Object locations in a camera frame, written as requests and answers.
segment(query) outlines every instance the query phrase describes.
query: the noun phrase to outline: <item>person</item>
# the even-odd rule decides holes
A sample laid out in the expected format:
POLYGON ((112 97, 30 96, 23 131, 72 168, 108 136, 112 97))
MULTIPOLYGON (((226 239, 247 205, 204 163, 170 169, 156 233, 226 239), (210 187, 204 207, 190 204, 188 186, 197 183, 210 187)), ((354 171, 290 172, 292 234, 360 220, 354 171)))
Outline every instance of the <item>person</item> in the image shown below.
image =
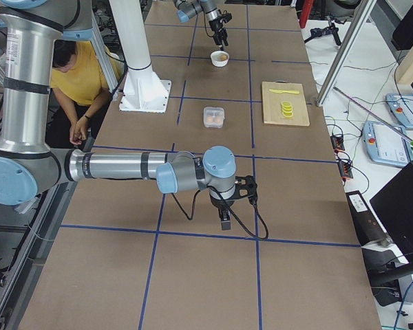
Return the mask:
MULTIPOLYGON (((120 72, 111 60, 117 78, 120 72)), ((96 138, 111 101, 104 73, 89 41, 57 40, 50 87, 60 108, 46 131, 52 148, 70 149, 96 138)))

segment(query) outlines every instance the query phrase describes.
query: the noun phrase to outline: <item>wooden cutting board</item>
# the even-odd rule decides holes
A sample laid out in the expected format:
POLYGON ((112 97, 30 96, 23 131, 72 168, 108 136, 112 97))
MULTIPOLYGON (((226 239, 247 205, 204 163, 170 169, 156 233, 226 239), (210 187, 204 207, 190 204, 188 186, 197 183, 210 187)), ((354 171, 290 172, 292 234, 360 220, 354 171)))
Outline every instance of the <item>wooden cutting board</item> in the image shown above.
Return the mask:
POLYGON ((285 82, 262 82, 263 122, 271 125, 309 126, 308 107, 304 97, 303 85, 285 82), (269 89, 299 91, 298 94, 273 93, 269 89), (293 117, 282 114, 282 102, 288 101, 293 106, 293 117))

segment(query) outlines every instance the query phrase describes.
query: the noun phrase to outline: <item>red object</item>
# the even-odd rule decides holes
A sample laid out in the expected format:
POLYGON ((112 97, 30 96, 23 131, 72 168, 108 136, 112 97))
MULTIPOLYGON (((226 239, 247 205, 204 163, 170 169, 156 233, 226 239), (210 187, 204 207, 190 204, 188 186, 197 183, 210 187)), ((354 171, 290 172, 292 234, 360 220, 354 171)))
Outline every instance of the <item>red object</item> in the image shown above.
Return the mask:
POLYGON ((310 11, 312 10, 312 5, 314 0, 306 0, 303 5, 303 10, 300 15, 300 28, 304 29, 306 27, 306 22, 308 21, 310 11))

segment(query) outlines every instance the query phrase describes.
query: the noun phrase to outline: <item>black pants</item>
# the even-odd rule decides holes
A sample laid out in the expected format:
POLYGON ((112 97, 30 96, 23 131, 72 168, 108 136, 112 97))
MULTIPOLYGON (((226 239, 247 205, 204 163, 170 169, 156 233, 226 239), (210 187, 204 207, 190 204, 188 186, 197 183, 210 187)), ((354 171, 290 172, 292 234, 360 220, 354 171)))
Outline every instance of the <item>black pants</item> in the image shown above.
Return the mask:
MULTIPOLYGON (((109 108, 109 104, 110 102, 108 102, 105 106, 99 109, 92 116, 92 118, 90 118, 90 134, 94 139, 96 139, 99 129, 103 124, 103 120, 107 112, 107 109, 109 108)), ((89 107, 84 107, 82 105, 75 104, 76 114, 78 118, 81 118, 88 108, 89 107)), ((69 141, 69 134, 70 121, 69 118, 67 118, 63 108, 60 107, 54 114, 52 122, 46 131, 45 141, 51 148, 71 149, 74 148, 74 145, 69 141)))

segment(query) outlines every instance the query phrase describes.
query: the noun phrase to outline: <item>person's hair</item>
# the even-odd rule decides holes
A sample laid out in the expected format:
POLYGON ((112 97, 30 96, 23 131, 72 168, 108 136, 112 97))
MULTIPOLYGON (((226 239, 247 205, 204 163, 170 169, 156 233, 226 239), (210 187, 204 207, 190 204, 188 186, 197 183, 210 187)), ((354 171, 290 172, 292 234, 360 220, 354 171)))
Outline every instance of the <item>person's hair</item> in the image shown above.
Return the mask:
POLYGON ((76 41, 57 40, 54 44, 54 58, 52 60, 52 67, 64 67, 69 61, 70 57, 76 54, 76 41))

